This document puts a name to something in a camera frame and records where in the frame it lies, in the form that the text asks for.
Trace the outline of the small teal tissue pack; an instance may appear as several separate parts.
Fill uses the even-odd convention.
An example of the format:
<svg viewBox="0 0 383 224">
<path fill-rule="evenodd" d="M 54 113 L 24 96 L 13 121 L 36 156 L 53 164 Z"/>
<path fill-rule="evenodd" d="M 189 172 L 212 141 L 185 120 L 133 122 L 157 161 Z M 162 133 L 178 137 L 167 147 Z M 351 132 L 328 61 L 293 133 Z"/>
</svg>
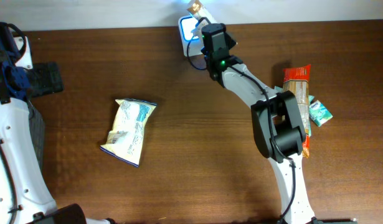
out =
<svg viewBox="0 0 383 224">
<path fill-rule="evenodd" d="M 318 127 L 321 127 L 324 123 L 333 118 L 333 115 L 329 110 L 318 100 L 310 104 L 309 116 Z"/>
</svg>

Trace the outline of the white blue printed bag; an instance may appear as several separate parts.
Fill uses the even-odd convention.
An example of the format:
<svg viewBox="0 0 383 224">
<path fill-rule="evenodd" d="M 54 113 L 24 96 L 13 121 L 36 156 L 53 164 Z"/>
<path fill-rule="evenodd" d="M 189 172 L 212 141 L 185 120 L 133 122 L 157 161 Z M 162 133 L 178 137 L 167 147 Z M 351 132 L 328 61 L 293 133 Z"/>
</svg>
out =
<svg viewBox="0 0 383 224">
<path fill-rule="evenodd" d="M 128 164 L 139 167 L 148 118 L 156 103 L 134 98 L 116 99 L 116 112 L 106 143 L 100 149 Z"/>
</svg>

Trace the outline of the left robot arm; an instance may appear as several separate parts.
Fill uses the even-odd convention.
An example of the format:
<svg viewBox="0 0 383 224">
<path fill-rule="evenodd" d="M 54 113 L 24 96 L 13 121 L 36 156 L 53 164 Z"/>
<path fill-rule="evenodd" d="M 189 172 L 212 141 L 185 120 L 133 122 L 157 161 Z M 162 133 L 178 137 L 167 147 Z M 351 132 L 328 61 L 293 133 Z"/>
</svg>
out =
<svg viewBox="0 0 383 224">
<path fill-rule="evenodd" d="M 96 223 L 58 208 L 42 176 L 45 123 L 31 99 L 63 91 L 55 62 L 32 63 L 28 37 L 0 22 L 0 223 Z"/>
</svg>

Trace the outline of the white tube with beige cap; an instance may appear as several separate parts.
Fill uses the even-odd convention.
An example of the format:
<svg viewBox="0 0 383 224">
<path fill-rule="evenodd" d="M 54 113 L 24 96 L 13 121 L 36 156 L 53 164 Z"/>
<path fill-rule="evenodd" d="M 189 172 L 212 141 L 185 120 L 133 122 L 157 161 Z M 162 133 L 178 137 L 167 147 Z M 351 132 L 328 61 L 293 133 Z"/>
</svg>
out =
<svg viewBox="0 0 383 224">
<path fill-rule="evenodd" d="M 200 0 L 190 0 L 187 4 L 187 11 L 197 20 L 196 28 L 193 30 L 193 34 L 200 35 L 201 29 L 204 26 L 217 23 L 216 19 Z"/>
</svg>

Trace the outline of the mint green wet wipes pack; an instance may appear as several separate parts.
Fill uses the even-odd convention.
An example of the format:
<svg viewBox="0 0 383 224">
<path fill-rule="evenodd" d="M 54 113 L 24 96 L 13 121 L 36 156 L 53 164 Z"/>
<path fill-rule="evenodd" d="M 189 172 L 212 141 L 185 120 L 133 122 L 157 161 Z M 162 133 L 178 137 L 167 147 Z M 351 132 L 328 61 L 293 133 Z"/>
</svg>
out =
<svg viewBox="0 0 383 224">
<path fill-rule="evenodd" d="M 279 92 L 283 91 L 283 88 L 279 87 L 279 86 L 275 86 L 274 89 L 279 91 Z M 313 100 L 314 100 L 314 96 L 310 95 L 308 97 L 308 99 L 309 99 L 309 104 L 311 104 L 313 102 Z M 312 133 L 311 133 L 311 125 L 310 125 L 310 122 L 308 122 L 308 136 L 311 137 L 311 135 L 312 135 Z"/>
</svg>

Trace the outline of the red spaghetti packet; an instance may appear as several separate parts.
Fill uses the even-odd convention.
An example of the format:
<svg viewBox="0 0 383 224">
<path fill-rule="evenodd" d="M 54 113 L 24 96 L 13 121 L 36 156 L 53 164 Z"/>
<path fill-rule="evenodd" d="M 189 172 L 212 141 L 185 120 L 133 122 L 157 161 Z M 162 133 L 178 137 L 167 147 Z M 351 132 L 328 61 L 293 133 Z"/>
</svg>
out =
<svg viewBox="0 0 383 224">
<path fill-rule="evenodd" d="M 310 156 L 310 116 L 309 116 L 309 80 L 311 65 L 305 65 L 298 68 L 285 68 L 283 80 L 283 92 L 291 91 L 296 98 L 300 110 L 303 127 L 306 133 L 306 139 L 303 142 L 303 156 Z"/>
</svg>

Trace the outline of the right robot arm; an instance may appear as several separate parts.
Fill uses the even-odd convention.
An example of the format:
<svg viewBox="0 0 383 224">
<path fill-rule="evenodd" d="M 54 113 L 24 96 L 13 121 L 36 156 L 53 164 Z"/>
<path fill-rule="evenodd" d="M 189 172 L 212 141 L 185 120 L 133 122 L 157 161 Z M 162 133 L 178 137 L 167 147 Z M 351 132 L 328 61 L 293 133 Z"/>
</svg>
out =
<svg viewBox="0 0 383 224">
<path fill-rule="evenodd" d="M 278 222 L 319 223 L 303 177 L 306 133 L 295 95 L 270 88 L 252 75 L 241 59 L 230 54 L 236 41 L 224 24 L 204 26 L 200 39 L 211 79 L 235 93 L 250 108 L 255 144 L 271 164 L 280 193 Z"/>
</svg>

